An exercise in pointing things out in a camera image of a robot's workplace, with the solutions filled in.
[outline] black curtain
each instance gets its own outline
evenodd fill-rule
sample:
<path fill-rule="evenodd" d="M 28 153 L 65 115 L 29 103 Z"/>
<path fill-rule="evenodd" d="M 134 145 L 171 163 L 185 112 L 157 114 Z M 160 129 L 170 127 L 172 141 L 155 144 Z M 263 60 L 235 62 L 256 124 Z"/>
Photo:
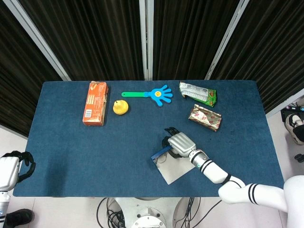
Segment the black curtain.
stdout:
<path fill-rule="evenodd" d="M 61 80 L 0 1 L 0 124 L 28 136 L 43 82 Z"/>
<path fill-rule="evenodd" d="M 257 82 L 266 113 L 304 88 L 304 1 L 251 0 L 211 79 Z"/>
<path fill-rule="evenodd" d="M 153 79 L 204 79 L 238 0 L 154 0 Z"/>
<path fill-rule="evenodd" d="M 22 0 L 72 80 L 143 80 L 138 0 Z"/>

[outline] table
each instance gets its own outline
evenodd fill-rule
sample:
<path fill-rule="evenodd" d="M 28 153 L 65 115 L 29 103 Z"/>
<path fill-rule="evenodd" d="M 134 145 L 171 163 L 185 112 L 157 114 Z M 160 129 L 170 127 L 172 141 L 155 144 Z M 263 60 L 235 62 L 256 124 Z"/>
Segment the table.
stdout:
<path fill-rule="evenodd" d="M 173 126 L 188 135 L 222 169 L 245 184 L 283 186 L 283 178 L 254 81 L 189 80 L 216 89 L 214 108 L 182 98 L 179 81 L 107 81 L 104 126 L 82 123 L 87 81 L 45 82 L 26 150 L 36 170 L 15 187 L 15 196 L 51 197 L 213 197 L 221 185 L 193 169 L 167 185 L 151 155 L 162 148 Z M 171 104 L 158 107 L 150 98 L 124 98 L 129 111 L 112 111 L 123 91 L 151 91 L 167 84 Z M 194 104 L 222 114 L 218 132 L 188 120 Z M 22 165 L 21 173 L 27 167 Z"/>

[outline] green snack wrapper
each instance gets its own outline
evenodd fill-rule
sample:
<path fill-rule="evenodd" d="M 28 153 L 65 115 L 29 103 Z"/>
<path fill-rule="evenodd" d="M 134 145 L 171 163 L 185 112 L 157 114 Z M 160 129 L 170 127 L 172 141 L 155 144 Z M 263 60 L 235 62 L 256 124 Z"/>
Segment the green snack wrapper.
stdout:
<path fill-rule="evenodd" d="M 180 81 L 180 93 L 183 97 L 189 96 L 211 107 L 213 107 L 217 101 L 217 91 L 215 89 L 206 89 L 182 81 Z"/>

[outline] shoe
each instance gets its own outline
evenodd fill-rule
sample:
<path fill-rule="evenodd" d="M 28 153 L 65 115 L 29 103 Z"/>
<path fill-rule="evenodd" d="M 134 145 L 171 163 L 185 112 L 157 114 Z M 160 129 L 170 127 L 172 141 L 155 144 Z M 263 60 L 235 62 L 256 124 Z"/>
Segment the shoe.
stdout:
<path fill-rule="evenodd" d="M 304 145 L 304 123 L 299 116 L 295 114 L 288 115 L 285 121 L 285 127 L 296 144 Z"/>
<path fill-rule="evenodd" d="M 14 228 L 19 225 L 30 223 L 34 219 L 34 213 L 29 209 L 20 209 L 6 215 L 6 225 Z"/>

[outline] floor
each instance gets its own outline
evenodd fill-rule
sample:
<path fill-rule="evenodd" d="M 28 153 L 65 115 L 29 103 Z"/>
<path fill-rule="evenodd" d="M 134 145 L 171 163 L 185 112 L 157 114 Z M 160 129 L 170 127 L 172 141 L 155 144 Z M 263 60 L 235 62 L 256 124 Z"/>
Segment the floor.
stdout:
<path fill-rule="evenodd" d="M 294 175 L 304 175 L 304 164 L 298 163 L 293 157 L 304 151 L 304 146 L 293 143 L 291 137 L 281 121 L 280 113 L 268 119 L 275 149 L 284 179 Z M 0 156 L 12 150 L 24 151 L 26 140 L 0 128 Z M 12 197 L 9 212 L 20 208 L 29 208 L 35 212 L 35 219 L 20 228 L 98 228 L 96 222 L 96 208 L 102 198 L 25 198 Z M 175 210 L 178 220 L 185 213 L 188 199 L 182 199 Z M 198 216 L 193 225 L 216 203 L 219 198 L 202 198 Z M 99 211 L 99 219 L 106 228 L 105 206 Z M 225 228 L 285 228 L 287 214 L 252 204 L 228 205 L 220 203 L 197 227 L 225 227 Z"/>

